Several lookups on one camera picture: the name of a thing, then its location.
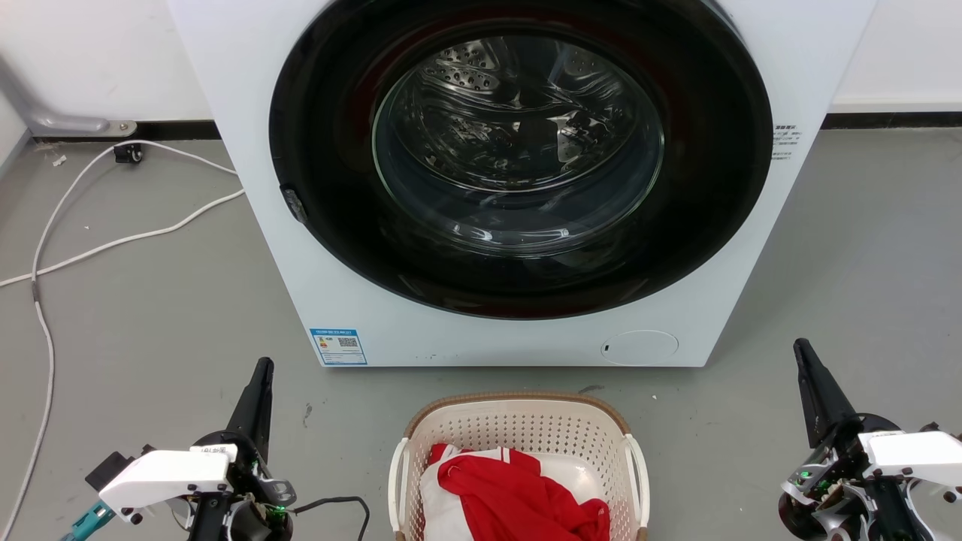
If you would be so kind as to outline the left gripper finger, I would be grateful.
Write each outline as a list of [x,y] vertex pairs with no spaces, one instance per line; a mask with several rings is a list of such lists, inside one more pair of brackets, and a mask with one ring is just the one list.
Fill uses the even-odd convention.
[[262,460],[268,461],[271,416],[274,411],[274,360],[258,360],[247,391],[250,391],[250,414],[247,416],[250,426],[247,428],[247,435]]
[[259,358],[244,390],[238,398],[226,430],[251,439],[258,451],[262,448],[262,396],[264,396],[264,359]]

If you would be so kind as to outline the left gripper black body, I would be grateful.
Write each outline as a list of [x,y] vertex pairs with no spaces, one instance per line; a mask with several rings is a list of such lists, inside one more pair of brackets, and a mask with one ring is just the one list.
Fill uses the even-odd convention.
[[202,451],[230,451],[224,482],[190,489],[190,540],[291,540],[286,507],[296,500],[292,484],[269,473],[251,439],[217,431],[196,442]]

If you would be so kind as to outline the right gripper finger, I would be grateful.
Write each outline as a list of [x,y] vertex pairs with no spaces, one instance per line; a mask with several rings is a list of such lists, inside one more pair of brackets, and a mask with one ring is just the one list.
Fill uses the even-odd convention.
[[794,358],[798,372],[798,390],[803,404],[803,417],[809,448],[821,445],[836,421],[833,419],[831,400],[825,397],[830,376],[827,368],[808,339],[794,341]]
[[835,380],[834,376],[832,376],[832,373],[830,373],[830,376],[827,377],[827,384],[829,386],[829,390],[827,393],[825,393],[825,397],[828,400],[831,400],[833,419],[836,421],[835,425],[839,424],[839,422],[848,420],[848,418],[851,418],[852,416],[855,416],[855,408],[853,408],[851,401],[849,401],[844,391],[842,391],[841,387],[839,387],[839,384],[837,380]]

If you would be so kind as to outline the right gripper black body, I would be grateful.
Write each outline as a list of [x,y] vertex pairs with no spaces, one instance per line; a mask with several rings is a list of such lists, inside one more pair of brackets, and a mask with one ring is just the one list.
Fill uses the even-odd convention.
[[867,489],[868,455],[859,438],[897,426],[866,413],[845,421],[805,414],[812,453],[781,486],[779,517],[800,540],[880,540],[876,501]]

